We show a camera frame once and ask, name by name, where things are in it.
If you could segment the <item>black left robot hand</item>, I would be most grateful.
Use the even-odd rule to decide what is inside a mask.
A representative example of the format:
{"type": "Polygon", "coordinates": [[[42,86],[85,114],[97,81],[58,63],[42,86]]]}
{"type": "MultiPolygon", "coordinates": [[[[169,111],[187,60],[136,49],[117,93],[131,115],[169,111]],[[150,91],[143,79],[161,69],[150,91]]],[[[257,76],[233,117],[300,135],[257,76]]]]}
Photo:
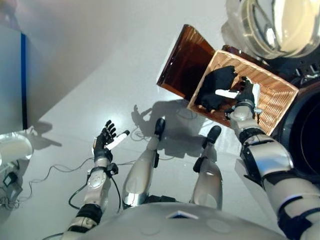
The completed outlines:
{"type": "Polygon", "coordinates": [[[93,141],[93,156],[94,161],[106,159],[109,162],[113,161],[111,150],[117,147],[130,134],[129,130],[125,130],[120,134],[116,134],[115,124],[108,120],[103,126],[100,134],[93,141]]]}

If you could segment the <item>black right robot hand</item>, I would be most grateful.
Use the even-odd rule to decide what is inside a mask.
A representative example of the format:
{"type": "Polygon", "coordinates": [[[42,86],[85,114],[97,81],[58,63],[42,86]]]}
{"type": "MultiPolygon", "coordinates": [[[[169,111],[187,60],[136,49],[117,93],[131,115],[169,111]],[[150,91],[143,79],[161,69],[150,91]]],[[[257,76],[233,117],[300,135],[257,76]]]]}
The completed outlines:
{"type": "Polygon", "coordinates": [[[242,90],[217,89],[215,94],[220,97],[235,99],[238,102],[249,100],[257,106],[261,94],[260,85],[258,83],[253,83],[253,81],[247,76],[242,76],[239,83],[242,86],[242,90]]]}

